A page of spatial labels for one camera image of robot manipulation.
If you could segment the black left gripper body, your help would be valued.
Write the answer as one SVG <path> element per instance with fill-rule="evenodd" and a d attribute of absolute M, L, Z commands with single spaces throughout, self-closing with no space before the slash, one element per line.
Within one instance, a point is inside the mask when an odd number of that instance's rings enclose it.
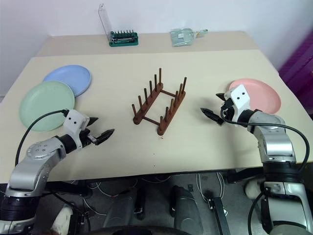
<path fill-rule="evenodd" d="M 88 128 L 80 131 L 79 139 L 82 144 L 82 148 L 90 145 L 91 143 L 97 145 L 97 139 L 90 134 L 90 130 Z"/>

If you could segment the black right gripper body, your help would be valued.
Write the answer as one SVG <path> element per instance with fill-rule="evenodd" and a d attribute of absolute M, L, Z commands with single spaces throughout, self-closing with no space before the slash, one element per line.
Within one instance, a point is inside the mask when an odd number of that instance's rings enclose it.
<path fill-rule="evenodd" d="M 234 108 L 233 108 L 233 101 L 231 98 L 227 99 L 223 106 L 221 107 L 221 118 L 227 121 L 232 121 L 233 117 L 234 117 Z"/>

